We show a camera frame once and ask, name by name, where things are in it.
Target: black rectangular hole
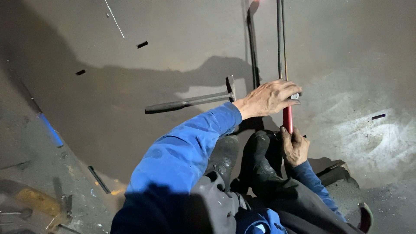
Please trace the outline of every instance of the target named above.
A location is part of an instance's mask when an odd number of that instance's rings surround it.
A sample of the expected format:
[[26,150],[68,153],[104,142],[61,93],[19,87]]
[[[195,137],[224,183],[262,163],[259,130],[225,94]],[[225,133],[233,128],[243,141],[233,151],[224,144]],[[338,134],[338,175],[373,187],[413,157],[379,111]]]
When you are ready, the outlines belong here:
[[377,115],[377,116],[374,116],[374,117],[373,117],[373,120],[375,120],[375,119],[379,119],[379,118],[383,118],[383,117],[386,117],[386,114],[382,114],[382,115]]
[[82,75],[82,74],[84,74],[85,73],[85,70],[84,69],[82,69],[82,70],[80,70],[79,72],[77,72],[77,73],[75,73],[76,75]]
[[145,41],[145,42],[143,42],[143,43],[141,43],[141,44],[138,44],[137,45],[137,49],[140,49],[140,48],[142,48],[143,46],[145,46],[145,45],[148,45],[149,43],[147,42],[147,41]]

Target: metal floor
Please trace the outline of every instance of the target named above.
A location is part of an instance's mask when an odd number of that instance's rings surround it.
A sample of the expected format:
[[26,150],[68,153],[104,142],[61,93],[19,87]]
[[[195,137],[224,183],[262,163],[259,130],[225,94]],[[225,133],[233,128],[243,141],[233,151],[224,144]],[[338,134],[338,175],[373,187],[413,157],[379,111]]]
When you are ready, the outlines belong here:
[[[251,90],[250,2],[107,2],[125,39],[105,1],[0,2],[0,63],[78,159],[119,191],[155,139],[218,103],[155,115],[145,106],[221,92],[230,74],[237,97]],[[416,177],[415,11],[413,0],[285,2],[288,75],[304,89],[294,125],[311,141],[310,158],[345,161],[364,189]],[[275,1],[260,0],[254,25],[260,76],[271,81]],[[281,123],[281,114],[265,119],[271,130]]]

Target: hammer head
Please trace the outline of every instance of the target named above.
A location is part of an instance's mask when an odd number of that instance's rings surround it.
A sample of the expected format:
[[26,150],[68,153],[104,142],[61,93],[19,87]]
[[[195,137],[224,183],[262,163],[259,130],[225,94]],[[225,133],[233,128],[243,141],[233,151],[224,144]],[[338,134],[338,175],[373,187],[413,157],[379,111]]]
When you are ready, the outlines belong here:
[[235,86],[234,86],[234,77],[229,75],[225,78],[225,84],[227,85],[227,92],[230,94],[230,102],[235,101]]

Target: left hand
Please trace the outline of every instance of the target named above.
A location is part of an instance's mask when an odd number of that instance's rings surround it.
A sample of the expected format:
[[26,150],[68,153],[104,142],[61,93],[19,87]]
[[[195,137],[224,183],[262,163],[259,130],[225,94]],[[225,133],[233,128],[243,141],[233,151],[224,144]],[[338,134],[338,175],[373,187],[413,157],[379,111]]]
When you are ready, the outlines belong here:
[[243,120],[268,116],[288,106],[299,105],[299,100],[289,99],[289,97],[301,92],[302,88],[292,81],[278,79],[260,85],[245,98],[239,99],[233,104],[240,110]]

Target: chipping hammer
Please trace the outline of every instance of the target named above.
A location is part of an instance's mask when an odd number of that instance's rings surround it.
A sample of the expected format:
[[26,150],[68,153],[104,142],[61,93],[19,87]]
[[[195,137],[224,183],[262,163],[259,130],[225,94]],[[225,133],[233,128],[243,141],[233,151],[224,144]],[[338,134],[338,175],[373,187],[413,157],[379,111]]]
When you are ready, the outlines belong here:
[[192,97],[182,101],[176,102],[167,102],[156,104],[152,106],[147,106],[144,110],[145,114],[155,114],[161,112],[169,112],[174,110],[180,110],[184,107],[195,106],[199,104],[205,104],[210,102],[216,102],[221,100],[229,100],[230,102],[235,101],[235,86],[234,86],[234,78],[233,75],[229,75],[225,78],[225,84],[227,86],[227,91],[204,95],[199,97]]

